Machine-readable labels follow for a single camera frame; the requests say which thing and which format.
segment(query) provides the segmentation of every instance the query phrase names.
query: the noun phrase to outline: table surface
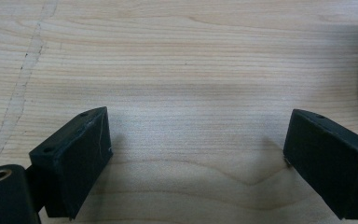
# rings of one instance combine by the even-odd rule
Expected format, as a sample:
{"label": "table surface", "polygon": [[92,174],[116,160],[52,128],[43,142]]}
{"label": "table surface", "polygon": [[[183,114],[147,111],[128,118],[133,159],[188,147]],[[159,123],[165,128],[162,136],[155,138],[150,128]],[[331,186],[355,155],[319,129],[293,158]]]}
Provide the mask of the table surface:
{"label": "table surface", "polygon": [[341,223],[282,148],[293,108],[358,133],[358,0],[0,1],[0,165],[103,105],[71,223]]}

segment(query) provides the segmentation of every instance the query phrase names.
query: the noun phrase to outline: wooden surface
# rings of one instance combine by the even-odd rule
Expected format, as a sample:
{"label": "wooden surface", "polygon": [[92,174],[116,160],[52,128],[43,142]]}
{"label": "wooden surface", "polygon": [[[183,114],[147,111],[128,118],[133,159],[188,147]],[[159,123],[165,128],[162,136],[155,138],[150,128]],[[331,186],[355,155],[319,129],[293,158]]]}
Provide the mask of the wooden surface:
{"label": "wooden surface", "polygon": [[358,0],[0,1],[0,165],[102,105],[72,223],[341,223],[282,147],[293,108],[358,133]]}

